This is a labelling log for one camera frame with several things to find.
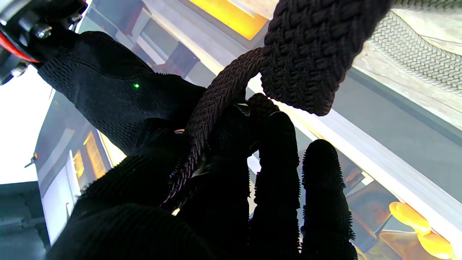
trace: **orange light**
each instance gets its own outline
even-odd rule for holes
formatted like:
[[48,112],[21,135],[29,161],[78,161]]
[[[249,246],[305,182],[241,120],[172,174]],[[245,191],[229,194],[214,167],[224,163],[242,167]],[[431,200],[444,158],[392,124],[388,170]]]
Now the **orange light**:
[[227,0],[189,0],[235,32],[252,40],[268,20],[259,14],[251,16]]

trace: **gloved hand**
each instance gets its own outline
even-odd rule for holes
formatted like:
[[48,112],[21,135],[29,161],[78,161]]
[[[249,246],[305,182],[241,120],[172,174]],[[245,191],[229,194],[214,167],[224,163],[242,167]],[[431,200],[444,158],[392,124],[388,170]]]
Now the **gloved hand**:
[[255,184],[254,217],[249,250],[253,259],[357,259],[351,213],[343,194],[343,178],[335,148],[316,140],[303,159],[303,243],[299,254],[296,209],[300,207],[295,128],[283,112],[267,120],[260,140],[261,172]]
[[260,124],[263,122],[261,171],[255,184],[257,207],[250,223],[246,201],[249,118],[233,106],[215,125],[206,153],[210,156],[206,174],[189,181],[196,191],[177,216],[224,258],[356,259],[349,242],[353,232],[335,148],[325,140],[316,140],[303,160],[307,205],[300,248],[295,128],[283,112],[273,113]]
[[126,155],[159,128],[185,128],[205,88],[155,73],[105,33],[66,34],[38,73]]

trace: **black device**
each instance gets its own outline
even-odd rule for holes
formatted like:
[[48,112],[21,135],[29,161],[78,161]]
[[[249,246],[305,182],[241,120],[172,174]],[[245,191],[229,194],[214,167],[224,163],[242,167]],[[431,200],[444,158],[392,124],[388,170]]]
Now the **black device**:
[[58,50],[65,30],[75,30],[84,0],[11,0],[0,5],[0,85],[39,67]]

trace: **metal bolt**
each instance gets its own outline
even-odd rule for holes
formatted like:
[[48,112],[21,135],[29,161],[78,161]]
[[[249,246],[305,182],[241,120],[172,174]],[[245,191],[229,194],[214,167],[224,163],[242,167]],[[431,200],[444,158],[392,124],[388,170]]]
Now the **metal bolt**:
[[35,36],[37,36],[37,38],[39,39],[46,39],[48,38],[48,36],[51,35],[51,26],[49,25],[39,25],[36,27],[36,33],[35,33]]
[[74,16],[71,17],[71,23],[75,24],[79,22],[82,19],[82,15],[80,13],[75,14]]
[[21,76],[24,74],[24,72],[27,70],[27,66],[24,64],[19,64],[16,68],[12,69],[10,71],[11,75],[15,78]]

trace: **textured glove fabric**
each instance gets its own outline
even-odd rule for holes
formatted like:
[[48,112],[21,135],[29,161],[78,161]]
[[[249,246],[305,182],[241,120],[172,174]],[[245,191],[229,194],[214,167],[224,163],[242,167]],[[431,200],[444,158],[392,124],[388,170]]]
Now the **textured glove fabric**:
[[159,208],[187,150],[181,136],[165,132],[91,184],[46,259],[217,259],[186,223]]
[[73,34],[39,75],[130,155],[159,127],[184,129],[205,88],[155,73],[105,33]]
[[226,252],[224,259],[247,258],[249,146],[249,117],[232,105],[218,120],[208,141],[205,174],[189,180],[195,191],[177,215]]
[[308,146],[303,159],[302,183],[306,190],[302,259],[358,259],[350,242],[354,233],[343,194],[345,183],[332,144],[319,139]]
[[260,165],[255,182],[257,207],[250,221],[251,259],[297,259],[297,140],[295,128],[283,112],[267,120],[260,141]]

